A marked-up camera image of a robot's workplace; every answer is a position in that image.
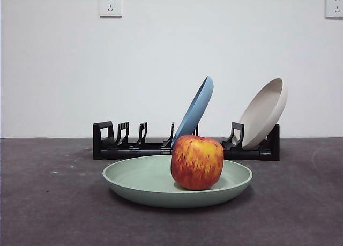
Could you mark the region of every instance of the black dish rack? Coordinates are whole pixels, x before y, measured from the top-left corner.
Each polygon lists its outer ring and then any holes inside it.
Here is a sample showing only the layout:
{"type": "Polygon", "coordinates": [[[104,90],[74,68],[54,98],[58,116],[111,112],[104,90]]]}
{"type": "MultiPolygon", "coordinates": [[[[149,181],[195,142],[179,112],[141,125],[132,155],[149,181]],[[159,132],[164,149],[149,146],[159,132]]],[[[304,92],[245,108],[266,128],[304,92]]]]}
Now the black dish rack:
{"type": "MultiPolygon", "coordinates": [[[[129,122],[118,124],[117,137],[114,137],[113,124],[111,121],[93,124],[93,159],[127,159],[139,156],[170,155],[173,152],[172,139],[174,135],[174,123],[171,124],[170,137],[160,143],[147,143],[147,122],[139,125],[139,138],[135,143],[128,143],[129,122]],[[107,137],[101,138],[101,129],[107,128],[107,137]]],[[[198,126],[194,135],[198,135],[198,126]]],[[[224,150],[224,159],[227,160],[280,160],[280,126],[276,124],[254,150],[242,149],[244,139],[244,124],[233,122],[231,135],[221,142],[224,150]],[[240,131],[240,138],[236,144],[232,143],[234,131],[240,131]]]]}

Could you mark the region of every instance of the outlet cover plate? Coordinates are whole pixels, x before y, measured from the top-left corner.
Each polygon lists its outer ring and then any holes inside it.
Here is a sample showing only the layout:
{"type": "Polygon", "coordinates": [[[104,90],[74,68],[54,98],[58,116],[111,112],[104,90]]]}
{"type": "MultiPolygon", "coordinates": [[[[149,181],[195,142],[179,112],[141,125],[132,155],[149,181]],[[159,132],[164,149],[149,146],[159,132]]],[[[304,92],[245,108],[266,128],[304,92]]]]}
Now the outlet cover plate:
{"type": "Polygon", "coordinates": [[[100,17],[122,17],[122,0],[99,0],[100,17]]]}
{"type": "Polygon", "coordinates": [[[325,0],[325,18],[343,18],[343,0],[325,0]]]}

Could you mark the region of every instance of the plastic plate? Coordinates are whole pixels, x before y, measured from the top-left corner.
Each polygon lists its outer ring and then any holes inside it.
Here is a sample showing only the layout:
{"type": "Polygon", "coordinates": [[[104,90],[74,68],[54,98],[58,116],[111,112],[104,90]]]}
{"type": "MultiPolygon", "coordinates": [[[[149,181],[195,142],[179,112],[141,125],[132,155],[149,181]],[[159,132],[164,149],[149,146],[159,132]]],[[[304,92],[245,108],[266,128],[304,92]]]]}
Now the plastic plate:
{"type": "MultiPolygon", "coordinates": [[[[287,101],[287,87],[282,79],[271,80],[254,97],[239,123],[244,124],[242,148],[256,147],[271,132],[279,120],[287,101]]],[[[239,132],[235,133],[237,141],[239,132]]]]}
{"type": "Polygon", "coordinates": [[[130,201],[155,207],[190,208],[226,202],[239,195],[252,179],[249,168],[224,160],[221,176],[208,190],[190,191],[170,174],[171,155],[122,160],[103,170],[111,189],[130,201]]]}
{"type": "Polygon", "coordinates": [[[200,86],[197,94],[191,102],[186,114],[184,115],[180,126],[178,127],[171,146],[173,147],[177,139],[182,135],[191,135],[197,127],[205,109],[210,101],[213,92],[213,81],[207,76],[200,86]]]}

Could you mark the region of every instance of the apple skin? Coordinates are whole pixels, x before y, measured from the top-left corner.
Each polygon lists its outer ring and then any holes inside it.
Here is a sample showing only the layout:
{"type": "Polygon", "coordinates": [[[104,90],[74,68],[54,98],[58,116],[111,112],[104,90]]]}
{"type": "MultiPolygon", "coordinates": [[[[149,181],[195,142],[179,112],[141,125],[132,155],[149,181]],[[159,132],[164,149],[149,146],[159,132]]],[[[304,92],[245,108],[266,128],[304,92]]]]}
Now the apple skin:
{"type": "Polygon", "coordinates": [[[190,190],[205,190],[218,181],[223,163],[224,151],[219,142],[184,135],[173,147],[170,171],[179,185],[190,190]]]}

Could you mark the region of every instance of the green plate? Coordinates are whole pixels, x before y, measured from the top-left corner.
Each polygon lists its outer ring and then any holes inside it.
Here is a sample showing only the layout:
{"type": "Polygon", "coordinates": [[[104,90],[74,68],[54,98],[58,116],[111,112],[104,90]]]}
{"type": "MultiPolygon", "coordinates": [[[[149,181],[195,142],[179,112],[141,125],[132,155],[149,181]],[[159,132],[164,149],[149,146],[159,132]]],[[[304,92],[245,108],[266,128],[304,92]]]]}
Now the green plate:
{"type": "Polygon", "coordinates": [[[168,208],[204,207],[239,195],[252,179],[249,168],[224,160],[217,183],[208,190],[190,191],[170,174],[171,155],[144,156],[116,162],[102,174],[118,195],[136,203],[168,208]]]}

